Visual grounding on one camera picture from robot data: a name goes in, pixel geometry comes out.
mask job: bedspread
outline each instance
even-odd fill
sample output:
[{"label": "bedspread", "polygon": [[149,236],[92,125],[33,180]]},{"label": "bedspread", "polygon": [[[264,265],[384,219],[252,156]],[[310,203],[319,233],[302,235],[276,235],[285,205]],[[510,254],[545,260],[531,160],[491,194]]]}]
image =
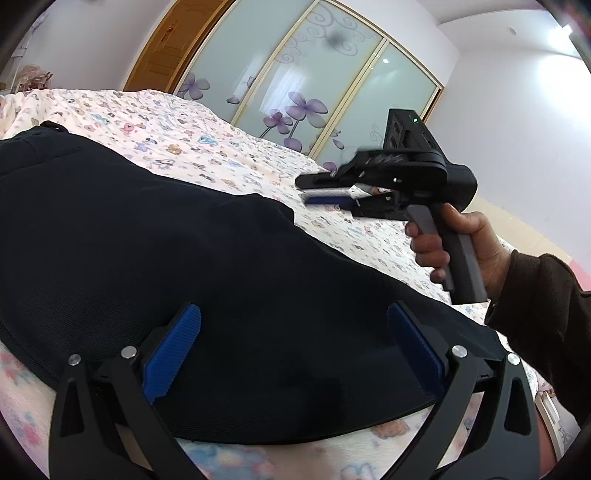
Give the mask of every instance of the bedspread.
[{"label": "bedspread", "polygon": [[[414,262],[401,222],[353,219],[348,212],[332,206],[305,208],[294,179],[321,168],[305,155],[229,125],[200,103],[152,90],[35,90],[27,95],[0,96],[0,139],[45,120],[100,142],[159,175],[228,193],[259,193],[279,200],[295,211],[296,225],[310,235],[427,296],[449,303],[448,295],[429,282],[429,271]],[[337,291],[335,286],[334,291],[320,294],[330,299]],[[482,323],[487,304],[455,308]],[[526,370],[534,393],[535,373],[527,365]],[[0,343],[0,411],[46,474],[54,396]],[[473,396],[442,464],[457,458],[479,400],[478,395]],[[428,412],[426,409],[371,429],[300,445],[246,447],[179,442],[211,480],[374,480],[399,457]]]}]

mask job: ceiling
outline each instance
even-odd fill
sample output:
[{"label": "ceiling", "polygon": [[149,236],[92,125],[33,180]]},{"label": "ceiling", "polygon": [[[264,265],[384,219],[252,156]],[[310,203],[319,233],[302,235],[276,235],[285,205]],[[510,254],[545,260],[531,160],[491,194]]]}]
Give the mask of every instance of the ceiling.
[{"label": "ceiling", "polygon": [[543,9],[536,0],[417,0],[438,23],[500,10]]},{"label": "ceiling", "polygon": [[472,15],[439,25],[439,29],[460,51],[529,49],[579,57],[546,10]]}]

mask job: brown door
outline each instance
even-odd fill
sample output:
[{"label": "brown door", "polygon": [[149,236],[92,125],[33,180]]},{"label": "brown door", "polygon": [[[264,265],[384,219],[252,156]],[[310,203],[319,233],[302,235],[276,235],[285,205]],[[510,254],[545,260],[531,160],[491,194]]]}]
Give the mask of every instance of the brown door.
[{"label": "brown door", "polygon": [[233,0],[177,0],[144,47],[125,90],[172,92],[193,55]]}]

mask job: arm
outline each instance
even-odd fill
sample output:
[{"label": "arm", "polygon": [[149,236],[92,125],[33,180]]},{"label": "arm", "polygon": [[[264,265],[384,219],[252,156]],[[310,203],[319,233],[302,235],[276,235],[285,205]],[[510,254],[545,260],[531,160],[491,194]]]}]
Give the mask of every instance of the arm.
[{"label": "arm", "polygon": [[[591,292],[582,292],[570,269],[551,255],[509,254],[482,213],[442,211],[454,230],[472,239],[492,305],[486,324],[503,333],[511,348],[550,383],[579,424],[591,411]],[[431,280],[441,283],[449,255],[437,235],[419,235],[406,227],[417,263],[434,267]]]},{"label": "arm", "polygon": [[513,252],[485,323],[548,380],[582,425],[591,412],[591,292],[552,255]]}]

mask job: brown sleeve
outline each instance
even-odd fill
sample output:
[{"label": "brown sleeve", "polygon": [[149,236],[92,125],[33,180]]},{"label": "brown sleeve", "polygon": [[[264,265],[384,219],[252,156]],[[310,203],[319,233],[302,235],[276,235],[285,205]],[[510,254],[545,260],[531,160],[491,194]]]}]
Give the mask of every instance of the brown sleeve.
[{"label": "brown sleeve", "polygon": [[499,301],[485,323],[548,380],[582,425],[591,411],[591,292],[552,255],[514,251]]}]

